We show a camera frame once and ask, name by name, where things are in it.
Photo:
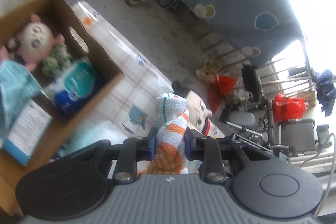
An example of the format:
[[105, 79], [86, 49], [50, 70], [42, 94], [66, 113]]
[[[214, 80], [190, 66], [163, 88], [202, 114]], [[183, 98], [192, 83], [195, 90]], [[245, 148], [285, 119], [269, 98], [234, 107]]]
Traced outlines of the orange white knitted cloth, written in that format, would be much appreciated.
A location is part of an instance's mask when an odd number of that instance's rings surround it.
[[188, 101], [173, 93], [157, 97], [155, 154], [142, 173], [187, 174], [185, 133], [189, 125]]

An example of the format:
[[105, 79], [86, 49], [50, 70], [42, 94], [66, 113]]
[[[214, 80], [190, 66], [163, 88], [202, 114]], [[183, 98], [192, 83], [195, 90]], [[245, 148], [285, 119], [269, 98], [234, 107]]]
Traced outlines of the red cream plush doll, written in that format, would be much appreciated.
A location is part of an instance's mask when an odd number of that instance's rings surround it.
[[182, 86], [178, 80], [172, 82], [171, 87], [176, 95], [187, 99], [187, 108], [190, 113], [190, 123], [198, 131], [200, 131], [203, 135], [210, 136], [214, 139], [225, 137], [224, 133], [222, 133], [221, 130], [218, 129], [212, 121], [210, 121], [213, 112], [207, 108], [204, 100], [198, 93], [194, 92], [190, 88]]

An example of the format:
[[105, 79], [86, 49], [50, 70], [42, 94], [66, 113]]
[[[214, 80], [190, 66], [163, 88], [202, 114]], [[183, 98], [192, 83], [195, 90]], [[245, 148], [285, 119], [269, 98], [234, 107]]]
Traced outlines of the pink plaid tablecloth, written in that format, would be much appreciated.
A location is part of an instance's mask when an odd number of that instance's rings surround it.
[[146, 136], [155, 125], [156, 99], [172, 92], [171, 81], [88, 3], [77, 2], [72, 10], [123, 73], [79, 126], [111, 121], [127, 138]]

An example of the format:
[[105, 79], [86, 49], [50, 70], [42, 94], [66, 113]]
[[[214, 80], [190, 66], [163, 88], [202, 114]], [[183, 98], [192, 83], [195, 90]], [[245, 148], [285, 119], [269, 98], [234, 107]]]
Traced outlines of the red plastic bag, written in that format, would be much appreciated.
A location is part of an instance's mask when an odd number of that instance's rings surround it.
[[224, 97], [227, 96], [234, 86], [237, 79], [227, 76], [219, 76], [213, 84], [210, 85], [209, 92], [207, 94], [207, 100], [211, 111], [215, 114], [220, 104], [224, 101]]
[[301, 119], [309, 104], [304, 98], [286, 97], [284, 94], [277, 94], [272, 101], [274, 121], [284, 122], [292, 119]]

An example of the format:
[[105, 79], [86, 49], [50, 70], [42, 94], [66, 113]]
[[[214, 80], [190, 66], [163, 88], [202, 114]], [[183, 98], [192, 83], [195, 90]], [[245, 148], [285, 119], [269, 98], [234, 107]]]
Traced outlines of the white plastic bag blue print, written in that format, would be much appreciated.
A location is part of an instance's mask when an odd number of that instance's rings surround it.
[[127, 136], [111, 121], [84, 122], [60, 146], [54, 159], [60, 159], [100, 140], [109, 140], [111, 144], [122, 144], [125, 139], [127, 139]]

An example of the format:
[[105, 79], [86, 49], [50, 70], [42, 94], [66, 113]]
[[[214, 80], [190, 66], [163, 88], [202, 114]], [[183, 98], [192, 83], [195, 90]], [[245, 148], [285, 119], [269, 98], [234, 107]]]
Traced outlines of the white blue wipes pack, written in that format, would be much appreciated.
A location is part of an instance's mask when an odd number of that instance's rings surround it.
[[64, 119], [74, 117], [106, 84], [88, 57], [74, 61], [43, 89]]

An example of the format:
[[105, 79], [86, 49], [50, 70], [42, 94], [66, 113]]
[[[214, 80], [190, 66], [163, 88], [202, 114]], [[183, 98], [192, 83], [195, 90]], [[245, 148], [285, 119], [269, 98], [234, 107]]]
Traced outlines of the green scrunchie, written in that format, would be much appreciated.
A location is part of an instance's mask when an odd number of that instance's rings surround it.
[[42, 72], [51, 78], [59, 77], [72, 64], [72, 56], [64, 43], [59, 43], [53, 47], [49, 55], [42, 61]]

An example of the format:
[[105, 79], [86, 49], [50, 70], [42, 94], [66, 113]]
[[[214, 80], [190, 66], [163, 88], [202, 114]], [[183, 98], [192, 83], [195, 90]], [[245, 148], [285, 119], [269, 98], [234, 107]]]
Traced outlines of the white blue paper box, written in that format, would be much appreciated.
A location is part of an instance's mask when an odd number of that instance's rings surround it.
[[51, 121], [48, 112], [29, 100], [13, 123], [3, 149], [21, 165], [27, 166]]

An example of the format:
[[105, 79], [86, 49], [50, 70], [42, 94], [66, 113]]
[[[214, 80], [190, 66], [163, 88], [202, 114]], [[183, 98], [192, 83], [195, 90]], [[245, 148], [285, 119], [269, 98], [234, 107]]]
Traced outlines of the teal folded towel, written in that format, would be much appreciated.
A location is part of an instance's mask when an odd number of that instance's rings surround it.
[[1, 62], [1, 145], [28, 100], [39, 95], [42, 87], [21, 64]]

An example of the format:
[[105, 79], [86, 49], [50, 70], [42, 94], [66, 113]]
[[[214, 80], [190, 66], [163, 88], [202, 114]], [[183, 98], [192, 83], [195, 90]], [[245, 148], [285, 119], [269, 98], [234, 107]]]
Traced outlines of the pink round plush toy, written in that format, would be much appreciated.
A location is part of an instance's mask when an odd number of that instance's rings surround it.
[[31, 14], [21, 32], [1, 46], [1, 61], [15, 61], [33, 72], [55, 46], [64, 42], [62, 34], [53, 36], [49, 26], [37, 14]]

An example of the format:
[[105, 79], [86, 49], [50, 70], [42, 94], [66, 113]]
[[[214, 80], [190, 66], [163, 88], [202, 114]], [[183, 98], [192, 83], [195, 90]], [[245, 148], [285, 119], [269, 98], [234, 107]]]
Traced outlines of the brown cardboard box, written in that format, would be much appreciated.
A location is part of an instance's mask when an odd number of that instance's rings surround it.
[[13, 66], [13, 109], [1, 118], [1, 212], [17, 208], [18, 181], [52, 159], [122, 77], [65, 0], [26, 0], [1, 17], [2, 69]]

